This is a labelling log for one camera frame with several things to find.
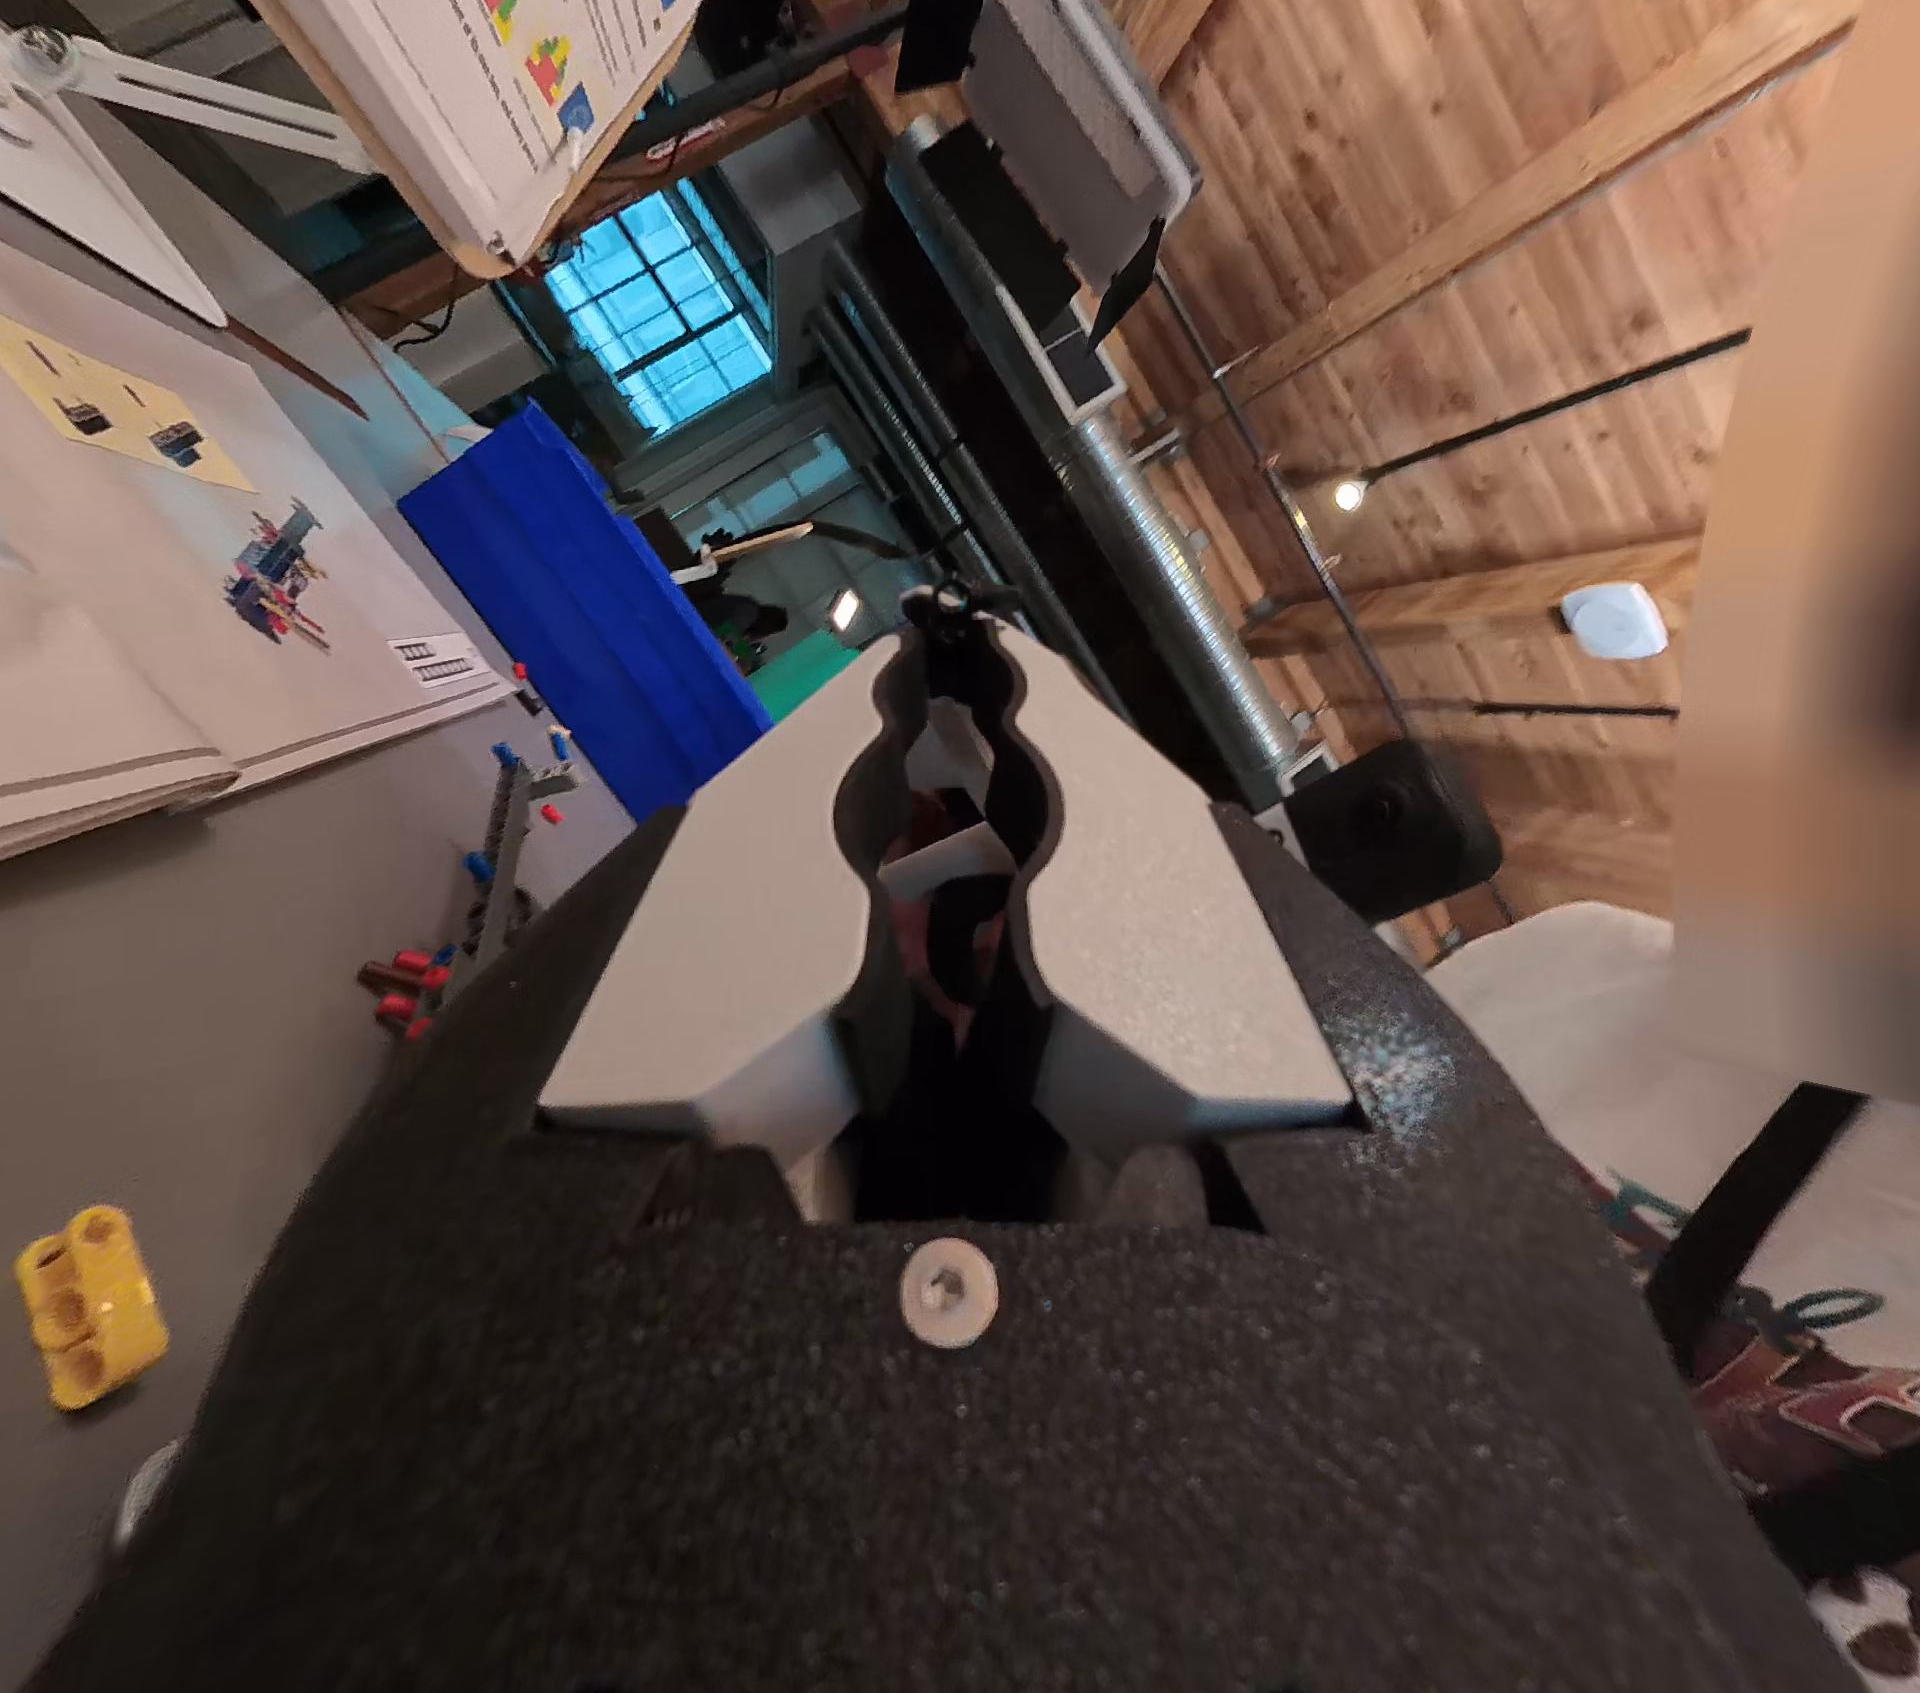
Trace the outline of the white air vent grille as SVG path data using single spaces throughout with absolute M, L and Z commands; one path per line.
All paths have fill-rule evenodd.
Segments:
M 1082 303 L 1072 299 L 1035 334 L 1040 356 L 1058 384 L 1066 416 L 1074 423 L 1113 408 L 1127 394 L 1121 373 L 1089 331 L 1092 318 Z

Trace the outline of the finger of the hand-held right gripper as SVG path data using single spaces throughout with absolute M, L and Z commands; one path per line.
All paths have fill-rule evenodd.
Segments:
M 924 905 L 940 888 L 972 879 L 1012 879 L 1012 852 L 986 820 L 953 828 L 876 871 L 877 888 L 899 905 Z

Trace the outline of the hanging grey panel light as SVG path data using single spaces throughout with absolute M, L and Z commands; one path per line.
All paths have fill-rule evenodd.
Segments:
M 895 68 L 899 94 L 958 91 L 920 160 L 1025 321 L 1092 292 L 1088 342 L 1109 337 L 1203 177 L 1107 6 L 906 0 Z

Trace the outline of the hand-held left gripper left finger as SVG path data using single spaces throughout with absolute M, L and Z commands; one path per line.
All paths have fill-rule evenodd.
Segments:
M 914 999 L 887 850 L 906 837 L 921 641 L 884 634 L 686 805 L 542 1085 L 542 1131 L 769 1157 L 848 1224 L 906 1077 Z

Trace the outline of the black lego connector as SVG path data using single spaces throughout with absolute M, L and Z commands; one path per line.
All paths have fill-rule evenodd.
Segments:
M 1006 582 L 945 578 L 902 594 L 902 619 L 924 644 L 925 693 L 961 706 L 973 729 L 994 741 L 1012 700 L 1014 672 L 998 646 L 998 627 L 1021 597 Z

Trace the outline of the pile of lego beams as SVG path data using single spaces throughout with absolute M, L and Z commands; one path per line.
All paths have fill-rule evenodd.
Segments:
M 171 1346 L 131 1217 L 84 1204 L 11 1260 L 25 1344 L 51 1414 L 73 1419 L 127 1398 Z

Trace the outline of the green felt bag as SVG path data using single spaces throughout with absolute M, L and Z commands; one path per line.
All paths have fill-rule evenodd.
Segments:
M 767 658 L 746 684 L 774 727 L 858 664 L 862 654 L 862 648 L 844 644 L 829 631 L 814 631 Z

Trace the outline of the black pole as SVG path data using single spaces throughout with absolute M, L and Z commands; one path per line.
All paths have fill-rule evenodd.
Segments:
M 881 45 L 906 17 L 908 0 L 893 0 L 848 26 L 816 33 L 790 47 L 774 47 L 755 64 L 686 95 L 654 100 L 611 144 L 609 159 L 643 154 L 657 144 L 682 144 L 702 123 L 726 118 L 760 95 L 781 94 L 817 70 L 850 57 L 856 50 Z

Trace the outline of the black white desk lamp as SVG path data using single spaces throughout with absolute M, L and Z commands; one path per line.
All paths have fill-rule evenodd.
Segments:
M 740 538 L 729 537 L 718 545 L 711 540 L 702 542 L 692 559 L 683 566 L 667 570 L 667 577 L 676 585 L 693 585 L 698 581 L 718 577 L 735 561 L 766 554 L 781 547 L 799 545 L 806 538 L 820 538 L 829 545 L 866 551 L 881 561 L 908 561 L 914 557 L 909 547 L 897 545 L 871 530 L 850 528 L 825 520 L 803 520 L 778 528 L 760 528 Z

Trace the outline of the lego instruction booklet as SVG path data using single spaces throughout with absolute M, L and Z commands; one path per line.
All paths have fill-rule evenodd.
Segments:
M 513 698 L 249 352 L 3 246 L 3 858 Z

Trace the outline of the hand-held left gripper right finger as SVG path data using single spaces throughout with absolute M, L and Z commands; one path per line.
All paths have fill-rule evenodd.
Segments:
M 991 643 L 991 1214 L 1074 1219 L 1138 1152 L 1347 1120 L 1222 808 L 1059 654 Z

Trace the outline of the long grey Technic assembly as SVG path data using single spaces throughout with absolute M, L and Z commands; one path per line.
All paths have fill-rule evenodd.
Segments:
M 496 775 L 484 841 L 460 860 L 470 882 L 462 933 L 431 953 L 406 949 L 358 971 L 358 985 L 376 1001 L 373 1022 L 397 1040 L 419 1043 L 540 912 L 518 881 L 524 843 L 531 827 L 563 823 L 558 801 L 579 785 L 575 755 L 572 769 L 558 769 L 544 741 L 545 757 L 536 764 L 505 743 L 492 746 Z

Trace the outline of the brown wooden strip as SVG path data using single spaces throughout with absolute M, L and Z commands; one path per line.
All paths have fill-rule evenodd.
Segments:
M 276 368 L 286 373 L 290 379 L 301 382 L 309 391 L 324 394 L 331 403 L 343 407 L 364 425 L 369 420 L 364 407 L 351 394 L 347 394 L 346 388 L 328 381 L 320 371 L 299 361 L 295 355 L 287 352 L 286 349 L 276 344 L 272 339 L 255 333 L 235 317 L 228 317 L 223 331 L 228 333 L 228 337 L 243 344 L 254 356 L 274 364 Z

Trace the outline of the white ceiling access point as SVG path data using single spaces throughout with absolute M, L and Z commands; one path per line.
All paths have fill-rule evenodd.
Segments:
M 1639 662 L 1668 650 L 1668 619 L 1639 581 L 1579 585 L 1557 603 L 1557 611 L 1565 632 L 1595 661 Z

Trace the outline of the blue plastic bin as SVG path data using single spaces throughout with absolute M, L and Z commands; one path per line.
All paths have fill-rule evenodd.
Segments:
M 505 420 L 397 513 L 627 817 L 683 807 L 772 729 L 758 695 L 585 457 Z

